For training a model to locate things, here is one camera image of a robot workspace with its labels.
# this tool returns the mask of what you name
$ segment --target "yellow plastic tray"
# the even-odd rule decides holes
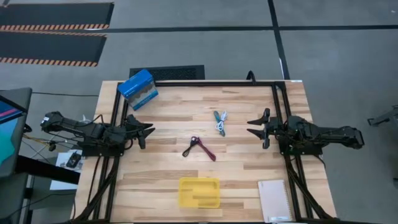
[[[220,206],[220,180],[182,177],[178,188],[178,204],[186,208],[218,208]]]

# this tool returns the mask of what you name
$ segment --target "wooden table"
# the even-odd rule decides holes
[[[105,81],[101,87],[95,116],[103,114],[105,122],[110,122],[117,83]],[[286,86],[292,114],[312,121],[303,83],[286,81]],[[265,150],[261,141],[246,131],[246,128],[260,129],[246,122],[258,119],[266,107],[271,109],[271,116],[276,116],[271,88],[159,87],[158,91],[159,96],[148,104],[134,112],[129,108],[127,113],[133,113],[141,122],[153,123],[156,130],[147,138],[145,150],[140,150],[135,142],[121,158],[111,221],[263,222],[257,182],[284,179],[290,194],[285,162],[275,138],[270,136],[271,146]],[[215,129],[214,110],[226,110],[229,114],[225,137]],[[217,161],[211,161],[199,146],[193,148],[188,157],[183,157],[191,136],[199,136],[217,156]],[[92,157],[84,163],[76,193],[77,215],[86,206],[96,160]],[[309,191],[325,211],[335,217],[323,164],[313,156],[302,156],[302,160]],[[219,178],[220,208],[179,208],[181,177]],[[297,192],[304,217],[302,195],[299,189]],[[100,218],[104,217],[107,198],[105,194]]]

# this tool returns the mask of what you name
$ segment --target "black floor mat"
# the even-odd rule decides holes
[[[204,65],[171,66],[171,67],[149,67],[130,68],[130,76],[137,74],[142,69],[147,69],[155,79],[159,80],[204,80]]]
[[[106,37],[45,31],[0,31],[0,62],[95,67]]]
[[[105,29],[113,3],[10,4],[0,7],[0,30]]]

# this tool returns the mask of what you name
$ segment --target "spiral notebook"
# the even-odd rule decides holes
[[[266,223],[292,221],[284,180],[259,181],[259,191]]]

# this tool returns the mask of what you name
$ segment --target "blue box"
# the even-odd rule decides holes
[[[146,69],[120,84],[118,90],[134,110],[138,110],[159,94],[155,87],[154,77]]]

